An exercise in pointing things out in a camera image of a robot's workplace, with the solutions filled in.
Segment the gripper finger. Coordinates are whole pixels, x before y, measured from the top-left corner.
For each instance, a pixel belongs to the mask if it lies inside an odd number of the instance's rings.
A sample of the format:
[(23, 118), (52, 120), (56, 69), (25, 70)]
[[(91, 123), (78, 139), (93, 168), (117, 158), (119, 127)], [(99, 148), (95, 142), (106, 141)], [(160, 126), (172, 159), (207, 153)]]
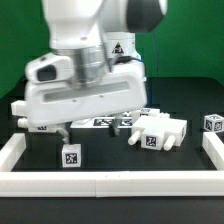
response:
[(62, 136), (62, 140), (65, 144), (70, 143), (69, 133), (64, 127), (58, 127), (57, 132)]
[(115, 114), (114, 119), (112, 120), (111, 124), (109, 125), (110, 127), (110, 132), (113, 136), (118, 136), (120, 133), (119, 126), (122, 121), (122, 114)]

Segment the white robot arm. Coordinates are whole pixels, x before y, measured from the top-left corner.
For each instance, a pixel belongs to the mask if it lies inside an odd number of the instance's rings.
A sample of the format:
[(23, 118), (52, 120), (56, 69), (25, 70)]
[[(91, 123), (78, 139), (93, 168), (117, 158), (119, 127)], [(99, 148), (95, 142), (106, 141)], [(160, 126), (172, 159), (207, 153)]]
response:
[(51, 52), (26, 66), (26, 116), (36, 126), (120, 114), (147, 103), (144, 64), (116, 65), (109, 32), (150, 32), (168, 0), (42, 0)]

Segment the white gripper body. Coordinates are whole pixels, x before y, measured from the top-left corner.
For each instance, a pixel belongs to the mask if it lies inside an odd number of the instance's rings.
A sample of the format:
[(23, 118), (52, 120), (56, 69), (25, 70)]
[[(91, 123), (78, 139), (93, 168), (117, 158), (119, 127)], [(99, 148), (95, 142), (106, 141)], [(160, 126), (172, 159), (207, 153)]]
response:
[(44, 66), (27, 66), (26, 116), (36, 127), (118, 114), (146, 105), (145, 67), (142, 62), (117, 64), (94, 87), (73, 88), (57, 68), (57, 80), (39, 81)]

